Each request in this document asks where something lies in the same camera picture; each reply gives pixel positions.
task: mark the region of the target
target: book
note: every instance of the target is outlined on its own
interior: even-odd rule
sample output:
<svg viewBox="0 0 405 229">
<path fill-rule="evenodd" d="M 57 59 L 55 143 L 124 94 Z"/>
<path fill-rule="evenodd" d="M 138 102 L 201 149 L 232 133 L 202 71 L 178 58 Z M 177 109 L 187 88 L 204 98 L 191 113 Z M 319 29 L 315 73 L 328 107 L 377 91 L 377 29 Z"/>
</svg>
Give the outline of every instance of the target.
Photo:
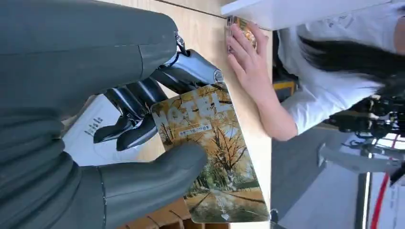
<svg viewBox="0 0 405 229">
<path fill-rule="evenodd" d="M 184 194 L 194 222 L 268 221 L 269 213 L 225 83 L 157 103 L 151 111 L 166 150 L 192 141 L 204 147 L 208 155 L 207 165 Z"/>
</svg>

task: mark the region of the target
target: robotic hand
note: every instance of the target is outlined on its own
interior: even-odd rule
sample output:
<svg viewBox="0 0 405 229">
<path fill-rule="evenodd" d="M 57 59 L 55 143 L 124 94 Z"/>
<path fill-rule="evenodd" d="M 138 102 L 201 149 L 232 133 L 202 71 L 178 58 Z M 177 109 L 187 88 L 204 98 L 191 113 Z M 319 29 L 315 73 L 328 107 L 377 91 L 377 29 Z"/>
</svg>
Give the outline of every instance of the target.
<svg viewBox="0 0 405 229">
<path fill-rule="evenodd" d="M 177 32 L 173 37 L 179 51 L 168 62 L 157 66 L 149 78 L 108 89 L 104 93 L 121 116 L 115 125 L 98 129 L 94 134 L 94 143 L 117 139 L 117 151 L 122 151 L 152 138 L 157 128 L 149 108 L 168 99 L 157 81 L 178 94 L 223 81 L 221 70 L 196 51 L 186 50 Z"/>
<path fill-rule="evenodd" d="M 79 167 L 60 119 L 93 94 L 121 112 L 94 142 L 156 133 L 149 107 L 222 80 L 163 14 L 92 0 L 0 1 L 0 228 L 116 228 L 180 198 L 206 164 L 192 143 L 150 163 Z"/>
</svg>

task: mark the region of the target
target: floor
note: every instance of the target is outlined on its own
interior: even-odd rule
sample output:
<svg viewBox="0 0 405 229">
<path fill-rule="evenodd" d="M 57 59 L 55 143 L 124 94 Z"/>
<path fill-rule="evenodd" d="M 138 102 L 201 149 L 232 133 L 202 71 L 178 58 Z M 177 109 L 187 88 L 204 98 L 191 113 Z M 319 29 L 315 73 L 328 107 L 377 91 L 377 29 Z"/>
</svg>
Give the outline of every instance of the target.
<svg viewBox="0 0 405 229">
<path fill-rule="evenodd" d="M 327 142 L 330 148 L 340 149 L 349 137 L 335 130 L 313 128 L 287 142 L 273 140 L 271 208 L 278 210 L 279 219 L 283 219 L 324 170 L 317 166 L 319 145 Z"/>
</svg>

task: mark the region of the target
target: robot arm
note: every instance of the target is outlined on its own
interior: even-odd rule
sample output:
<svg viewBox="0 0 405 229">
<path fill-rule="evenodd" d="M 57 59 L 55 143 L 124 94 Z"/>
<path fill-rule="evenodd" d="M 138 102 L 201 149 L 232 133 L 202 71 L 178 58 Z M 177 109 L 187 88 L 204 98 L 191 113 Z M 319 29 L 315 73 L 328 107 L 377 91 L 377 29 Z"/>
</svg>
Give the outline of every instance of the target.
<svg viewBox="0 0 405 229">
<path fill-rule="evenodd" d="M 119 109 L 128 102 L 126 112 L 148 123 L 139 107 L 148 97 L 136 91 L 177 56 L 168 16 L 97 1 L 2 0 L 0 29 L 0 228 L 115 228 L 184 194 L 207 160 L 196 144 L 151 163 L 79 167 L 60 139 L 60 120 L 92 94 Z M 144 136 L 119 129 L 108 137 Z"/>
</svg>

